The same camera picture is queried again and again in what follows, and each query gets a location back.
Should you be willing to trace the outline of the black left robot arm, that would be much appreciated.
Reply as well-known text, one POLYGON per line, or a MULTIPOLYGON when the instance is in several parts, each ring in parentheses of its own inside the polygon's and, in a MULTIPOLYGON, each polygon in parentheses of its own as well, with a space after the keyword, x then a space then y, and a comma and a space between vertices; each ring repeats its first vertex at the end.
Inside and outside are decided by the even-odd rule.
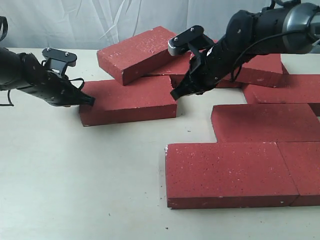
POLYGON ((43 49, 42 62, 32 53, 14 53, 6 48, 0 49, 0 90, 18 90, 44 100, 55 107, 93 106, 95 98, 82 92, 72 84, 65 74, 67 67, 75 67, 77 55, 55 48, 43 49))

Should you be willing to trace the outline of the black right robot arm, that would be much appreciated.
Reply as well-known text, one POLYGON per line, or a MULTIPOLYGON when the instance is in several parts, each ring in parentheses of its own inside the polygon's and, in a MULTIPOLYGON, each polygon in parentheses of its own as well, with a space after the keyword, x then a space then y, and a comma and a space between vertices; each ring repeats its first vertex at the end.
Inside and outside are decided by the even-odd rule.
POLYGON ((170 95, 202 95, 226 76, 235 82, 243 64, 256 56, 309 53, 320 42, 320 7, 299 0, 273 0, 258 13, 239 10, 214 42, 201 25, 168 40, 171 56, 192 52, 189 69, 170 95))

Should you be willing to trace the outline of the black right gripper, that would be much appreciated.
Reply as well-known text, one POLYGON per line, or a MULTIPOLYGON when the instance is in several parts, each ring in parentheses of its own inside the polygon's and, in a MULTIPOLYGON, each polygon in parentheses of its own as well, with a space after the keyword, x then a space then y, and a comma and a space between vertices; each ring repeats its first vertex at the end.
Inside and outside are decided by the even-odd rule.
POLYGON ((190 60, 186 80, 174 88, 170 95, 177 101, 188 95, 202 95, 214 89, 228 74, 238 66, 240 53, 229 50, 223 43, 214 43, 198 49, 191 46, 194 57, 190 60))

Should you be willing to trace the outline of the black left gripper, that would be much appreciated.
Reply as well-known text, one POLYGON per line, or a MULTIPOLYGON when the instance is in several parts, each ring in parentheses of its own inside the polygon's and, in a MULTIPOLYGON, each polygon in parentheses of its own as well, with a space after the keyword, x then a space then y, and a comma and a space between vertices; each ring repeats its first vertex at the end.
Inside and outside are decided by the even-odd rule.
POLYGON ((83 93, 68 79, 46 69, 32 53, 19 54, 23 86, 18 90, 54 107, 93 106, 95 98, 83 93))

